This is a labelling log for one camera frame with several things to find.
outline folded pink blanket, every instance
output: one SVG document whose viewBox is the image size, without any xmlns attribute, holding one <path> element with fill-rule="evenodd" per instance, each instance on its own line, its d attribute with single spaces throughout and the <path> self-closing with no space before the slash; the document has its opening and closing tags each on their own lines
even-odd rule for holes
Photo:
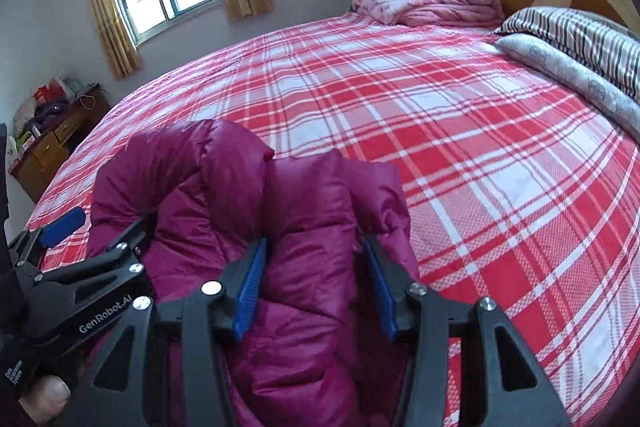
<svg viewBox="0 0 640 427">
<path fill-rule="evenodd" d="M 500 0 L 353 0 L 353 9 L 386 25 L 498 27 Z"/>
</svg>

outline gray patterned pillow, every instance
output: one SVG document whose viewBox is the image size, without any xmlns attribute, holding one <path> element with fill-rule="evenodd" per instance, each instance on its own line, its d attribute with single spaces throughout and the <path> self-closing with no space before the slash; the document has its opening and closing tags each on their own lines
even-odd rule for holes
<svg viewBox="0 0 640 427">
<path fill-rule="evenodd" d="M 599 15 L 533 6 L 514 13 L 495 33 L 528 33 L 548 42 L 640 102 L 640 38 Z"/>
<path fill-rule="evenodd" d="M 508 35 L 495 45 L 511 58 L 580 94 L 640 144 L 640 105 L 599 74 L 532 35 Z"/>
</svg>

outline magenta down jacket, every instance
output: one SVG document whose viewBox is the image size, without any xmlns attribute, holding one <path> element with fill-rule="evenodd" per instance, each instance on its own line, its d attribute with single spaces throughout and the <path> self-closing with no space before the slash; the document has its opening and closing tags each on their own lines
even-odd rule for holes
<svg viewBox="0 0 640 427">
<path fill-rule="evenodd" d="M 380 333 L 361 240 L 377 235 L 417 278 L 396 170 L 336 151 L 273 155 L 225 121 L 134 136 L 98 172 L 88 254 L 157 210 L 143 263 L 163 302 L 216 279 L 252 240 L 267 237 L 254 323 L 225 351 L 239 426 L 386 427 L 406 352 Z M 179 346 L 170 362 L 172 426 L 180 426 Z"/>
</svg>

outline human hand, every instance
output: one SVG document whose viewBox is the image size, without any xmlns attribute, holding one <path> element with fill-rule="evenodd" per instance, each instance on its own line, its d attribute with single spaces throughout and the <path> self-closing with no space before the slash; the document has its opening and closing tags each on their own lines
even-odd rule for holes
<svg viewBox="0 0 640 427">
<path fill-rule="evenodd" d="M 45 425 L 65 408 L 71 391 L 58 377 L 42 377 L 20 399 L 20 404 L 37 425 Z"/>
</svg>

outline metal screw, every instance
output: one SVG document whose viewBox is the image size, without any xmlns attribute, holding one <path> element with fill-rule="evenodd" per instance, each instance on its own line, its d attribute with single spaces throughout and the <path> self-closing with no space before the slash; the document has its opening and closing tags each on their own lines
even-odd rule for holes
<svg viewBox="0 0 640 427">
<path fill-rule="evenodd" d="M 425 295 L 427 295 L 427 286 L 420 282 L 414 282 L 411 286 L 409 286 L 409 293 L 424 297 Z"/>
<path fill-rule="evenodd" d="M 492 312 L 498 307 L 498 303 L 491 297 L 482 297 L 480 299 L 480 307 L 487 312 Z"/>
<path fill-rule="evenodd" d="M 222 291 L 222 284 L 218 281 L 209 281 L 202 285 L 202 293 L 205 295 L 217 295 Z"/>
<path fill-rule="evenodd" d="M 144 311 L 151 306 L 151 299 L 149 297 L 138 297 L 133 301 L 133 307 L 138 311 Z"/>
</svg>

